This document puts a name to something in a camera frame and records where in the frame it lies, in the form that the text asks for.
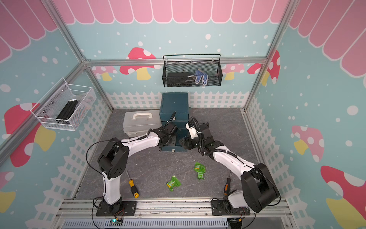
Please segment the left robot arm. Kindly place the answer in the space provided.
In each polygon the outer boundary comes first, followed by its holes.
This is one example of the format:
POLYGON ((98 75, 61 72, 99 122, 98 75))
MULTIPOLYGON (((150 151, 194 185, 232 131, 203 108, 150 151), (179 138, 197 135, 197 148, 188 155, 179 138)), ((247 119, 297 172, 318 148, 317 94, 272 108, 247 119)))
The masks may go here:
POLYGON ((107 207, 119 205, 120 176, 125 172, 128 158, 147 148, 160 147, 172 143, 178 127, 172 122, 150 129, 142 136, 120 140, 112 138, 98 157, 98 164, 104 180, 103 204, 107 207))

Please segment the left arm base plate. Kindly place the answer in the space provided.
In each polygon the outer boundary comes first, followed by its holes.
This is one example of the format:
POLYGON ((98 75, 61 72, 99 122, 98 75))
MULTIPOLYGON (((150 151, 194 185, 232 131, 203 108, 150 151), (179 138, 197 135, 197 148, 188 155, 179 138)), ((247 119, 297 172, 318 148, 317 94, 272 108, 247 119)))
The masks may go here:
POLYGON ((96 212, 97 217, 121 217, 134 216, 136 211, 136 201, 122 201, 118 200, 116 203, 109 205, 103 200, 96 212))

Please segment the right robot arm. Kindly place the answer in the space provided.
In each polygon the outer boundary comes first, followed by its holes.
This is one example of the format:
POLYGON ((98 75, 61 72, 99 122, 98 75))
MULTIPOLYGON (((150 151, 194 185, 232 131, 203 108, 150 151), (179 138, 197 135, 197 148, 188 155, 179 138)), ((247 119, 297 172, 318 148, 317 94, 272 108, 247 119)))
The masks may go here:
POLYGON ((241 180, 242 189, 230 192, 224 197, 230 207, 248 207, 259 213, 267 206, 273 206, 273 201, 277 198, 281 198, 265 164, 249 162, 229 150, 222 142, 214 140, 208 123, 198 124, 191 121, 185 127, 189 136, 180 140, 185 149, 196 148, 202 156, 208 156, 224 165, 241 180))

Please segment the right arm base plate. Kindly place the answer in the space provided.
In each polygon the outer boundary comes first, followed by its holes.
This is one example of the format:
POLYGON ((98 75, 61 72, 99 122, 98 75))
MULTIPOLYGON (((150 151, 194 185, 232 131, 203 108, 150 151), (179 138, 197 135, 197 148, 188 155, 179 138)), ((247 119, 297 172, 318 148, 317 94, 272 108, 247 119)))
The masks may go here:
POLYGON ((227 200, 211 199, 211 210, 214 216, 249 216, 251 215, 248 207, 234 208, 227 200))

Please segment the teal drawer cabinet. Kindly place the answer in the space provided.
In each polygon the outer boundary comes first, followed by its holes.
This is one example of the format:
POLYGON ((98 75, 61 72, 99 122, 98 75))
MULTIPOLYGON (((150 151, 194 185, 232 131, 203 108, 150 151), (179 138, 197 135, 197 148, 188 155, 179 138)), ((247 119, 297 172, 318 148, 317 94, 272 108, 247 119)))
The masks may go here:
POLYGON ((184 137, 188 136, 188 130, 186 124, 189 118, 189 99, 187 92, 168 92, 162 94, 161 107, 160 107, 160 119, 162 125, 167 124, 171 119, 172 114, 175 115, 172 119, 172 123, 178 128, 175 133, 175 143, 171 143, 169 146, 163 147, 163 151, 166 152, 186 152, 187 150, 179 143, 184 137))

